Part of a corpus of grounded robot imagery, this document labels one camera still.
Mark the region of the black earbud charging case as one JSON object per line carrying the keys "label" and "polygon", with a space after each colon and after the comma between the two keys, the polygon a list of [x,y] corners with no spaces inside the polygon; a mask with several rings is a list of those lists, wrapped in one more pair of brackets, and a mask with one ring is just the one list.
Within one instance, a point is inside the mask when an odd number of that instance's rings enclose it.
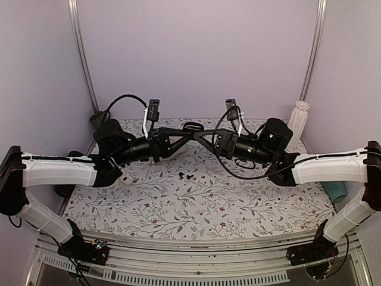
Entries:
{"label": "black earbud charging case", "polygon": [[186,122],[182,130],[187,132],[202,132],[204,131],[204,126],[197,122]]}

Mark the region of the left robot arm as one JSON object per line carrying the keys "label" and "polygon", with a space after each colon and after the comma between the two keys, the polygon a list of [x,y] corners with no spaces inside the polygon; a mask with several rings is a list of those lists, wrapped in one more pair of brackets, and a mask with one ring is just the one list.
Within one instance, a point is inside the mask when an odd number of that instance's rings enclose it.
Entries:
{"label": "left robot arm", "polygon": [[99,152],[80,157],[36,156],[12,146],[1,163],[1,214],[17,216],[48,233],[75,258],[84,258],[86,242],[74,233],[74,225],[51,212],[26,189],[38,185],[84,185],[100,188],[122,176],[120,166],[152,158],[172,156],[193,139],[187,129],[158,128],[142,137],[125,132],[115,119],[101,123],[93,134]]}

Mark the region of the white case near left arm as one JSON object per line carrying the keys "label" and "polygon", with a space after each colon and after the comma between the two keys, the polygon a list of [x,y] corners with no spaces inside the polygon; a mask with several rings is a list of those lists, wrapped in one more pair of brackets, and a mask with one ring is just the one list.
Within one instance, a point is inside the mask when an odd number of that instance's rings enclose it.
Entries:
{"label": "white case near left arm", "polygon": [[129,186],[133,183],[133,179],[130,176],[124,176],[121,178],[120,182],[125,186]]}

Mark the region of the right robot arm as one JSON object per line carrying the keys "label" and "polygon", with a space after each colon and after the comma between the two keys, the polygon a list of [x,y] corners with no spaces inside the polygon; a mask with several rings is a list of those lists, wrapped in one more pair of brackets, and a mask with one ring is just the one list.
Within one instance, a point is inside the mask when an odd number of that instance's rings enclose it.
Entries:
{"label": "right robot arm", "polygon": [[360,191],[338,214],[319,226],[308,255],[320,260],[342,236],[380,211],[380,144],[369,141],[366,147],[344,153],[287,153],[293,133],[280,119],[270,118],[258,137],[215,128],[193,135],[217,158],[238,158],[266,166],[265,176],[278,186],[297,186],[310,182],[359,182]]}

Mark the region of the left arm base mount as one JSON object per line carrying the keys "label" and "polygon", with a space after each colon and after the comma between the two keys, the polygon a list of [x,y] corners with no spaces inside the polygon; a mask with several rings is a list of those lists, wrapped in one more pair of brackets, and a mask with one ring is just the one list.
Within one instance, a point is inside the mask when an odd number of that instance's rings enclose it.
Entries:
{"label": "left arm base mount", "polygon": [[66,243],[60,244],[57,253],[61,256],[105,266],[110,253],[108,246],[87,243],[82,238],[71,238]]}

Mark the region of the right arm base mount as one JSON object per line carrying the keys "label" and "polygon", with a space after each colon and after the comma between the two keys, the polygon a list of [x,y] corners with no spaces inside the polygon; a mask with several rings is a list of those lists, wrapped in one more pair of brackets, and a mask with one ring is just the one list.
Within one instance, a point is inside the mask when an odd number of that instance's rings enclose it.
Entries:
{"label": "right arm base mount", "polygon": [[310,278],[322,280],[331,273],[338,254],[335,244],[311,242],[289,247],[286,258],[292,266],[304,265]]}

